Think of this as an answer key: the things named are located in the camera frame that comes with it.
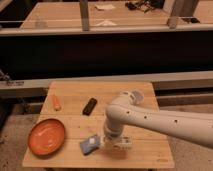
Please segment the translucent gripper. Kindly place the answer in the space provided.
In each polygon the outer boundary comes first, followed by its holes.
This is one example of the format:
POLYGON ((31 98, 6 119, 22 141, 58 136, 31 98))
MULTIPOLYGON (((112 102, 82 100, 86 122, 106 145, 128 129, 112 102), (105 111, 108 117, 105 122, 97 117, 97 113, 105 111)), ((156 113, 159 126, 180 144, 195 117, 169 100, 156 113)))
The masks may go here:
POLYGON ((113 139, 101 136, 100 147, 105 149, 129 150, 132 148, 132 139, 127 136, 121 136, 113 139))

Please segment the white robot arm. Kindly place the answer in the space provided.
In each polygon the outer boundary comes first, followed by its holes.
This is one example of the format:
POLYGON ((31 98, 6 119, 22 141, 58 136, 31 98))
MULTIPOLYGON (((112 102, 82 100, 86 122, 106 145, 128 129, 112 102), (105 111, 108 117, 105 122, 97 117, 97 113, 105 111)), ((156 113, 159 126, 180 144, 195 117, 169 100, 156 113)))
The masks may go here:
POLYGON ((107 138, 120 137, 124 126, 129 125, 213 149, 213 114, 138 107, 142 99, 138 91, 123 91, 107 105, 104 123, 107 138))

